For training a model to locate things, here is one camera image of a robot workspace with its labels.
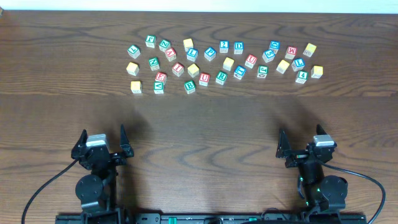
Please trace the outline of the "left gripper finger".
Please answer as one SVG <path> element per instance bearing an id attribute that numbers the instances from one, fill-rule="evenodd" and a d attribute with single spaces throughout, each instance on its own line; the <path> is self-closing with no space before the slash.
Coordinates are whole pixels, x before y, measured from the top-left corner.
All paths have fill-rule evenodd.
<path id="1" fill-rule="evenodd" d="M 126 132 L 125 132 L 123 124 L 121 125 L 121 135 L 120 135 L 120 143 L 119 143 L 119 145 L 120 145 L 121 149 L 124 152 L 130 152 L 131 151 L 131 145 L 130 145 L 130 142 L 129 142 L 128 138 L 127 138 L 127 135 L 126 135 Z"/>
<path id="2" fill-rule="evenodd" d="M 77 140 L 75 146 L 73 147 L 74 152 L 80 152 L 83 148 L 86 147 L 86 141 L 87 141 L 88 135 L 86 130 L 84 129 Z"/>

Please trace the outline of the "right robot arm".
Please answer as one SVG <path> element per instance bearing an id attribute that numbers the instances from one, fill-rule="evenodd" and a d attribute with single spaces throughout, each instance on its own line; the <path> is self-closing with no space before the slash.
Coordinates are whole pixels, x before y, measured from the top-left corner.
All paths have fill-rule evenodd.
<path id="1" fill-rule="evenodd" d="M 326 176 L 323 172 L 323 164 L 332 160 L 336 146 L 336 142 L 319 124 L 313 141 L 301 150 L 292 149 L 285 131 L 279 130 L 275 156 L 285 159 L 286 168 L 298 169 L 298 192 L 307 204 L 295 215 L 298 222 L 342 222 L 340 210 L 346 207 L 348 183 L 342 177 Z"/>

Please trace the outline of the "red E block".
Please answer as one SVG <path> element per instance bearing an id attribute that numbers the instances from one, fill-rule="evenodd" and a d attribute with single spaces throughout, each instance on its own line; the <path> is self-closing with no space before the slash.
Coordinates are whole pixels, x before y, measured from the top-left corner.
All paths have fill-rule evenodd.
<path id="1" fill-rule="evenodd" d="M 163 85 L 166 84 L 167 81 L 167 74 L 162 72 L 157 72 L 155 75 L 155 82 L 162 83 Z"/>

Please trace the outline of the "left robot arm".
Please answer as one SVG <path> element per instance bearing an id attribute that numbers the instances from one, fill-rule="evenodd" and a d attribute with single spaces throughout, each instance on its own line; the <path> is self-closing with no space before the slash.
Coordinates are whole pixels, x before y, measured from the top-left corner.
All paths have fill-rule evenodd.
<path id="1" fill-rule="evenodd" d="M 81 202 L 82 223 L 132 223 L 130 212 L 116 204 L 117 166 L 125 166 L 134 151 L 124 126 L 120 131 L 120 152 L 110 153 L 105 134 L 89 136 L 84 130 L 71 151 L 72 159 L 91 173 L 82 177 L 75 187 Z"/>

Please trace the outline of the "green N block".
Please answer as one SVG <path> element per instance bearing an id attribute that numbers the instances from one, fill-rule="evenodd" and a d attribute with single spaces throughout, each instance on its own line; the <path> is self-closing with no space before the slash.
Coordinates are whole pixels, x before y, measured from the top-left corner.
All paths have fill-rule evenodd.
<path id="1" fill-rule="evenodd" d="M 159 64 L 159 60 L 158 60 L 157 57 L 152 57 L 152 58 L 150 58 L 150 59 L 148 60 L 148 62 L 149 62 L 150 69 L 151 69 L 152 71 L 156 71 L 156 70 L 159 70 L 159 69 L 160 69 L 160 64 Z"/>

